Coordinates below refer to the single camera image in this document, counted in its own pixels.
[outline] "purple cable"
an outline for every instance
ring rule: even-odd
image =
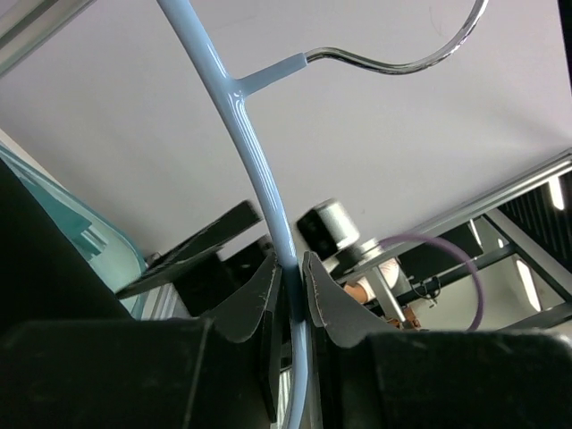
[[[380,240],[379,244],[382,248],[387,248],[389,246],[393,246],[395,244],[401,244],[406,241],[421,241],[429,246],[433,246],[434,248],[439,248],[444,250],[445,252],[449,253],[452,257],[457,259],[461,264],[465,264],[467,266],[467,270],[473,277],[473,281],[475,282],[475,289],[476,289],[476,313],[473,322],[468,327],[468,331],[475,331],[483,321],[483,312],[484,312],[484,293],[483,293],[483,285],[481,284],[481,280],[477,274],[477,268],[475,263],[471,260],[469,255],[463,251],[463,249],[455,246],[453,243],[441,239],[439,237],[430,237],[424,234],[417,234],[414,232],[407,232],[404,234],[394,235],[392,237],[388,237],[387,239]]]

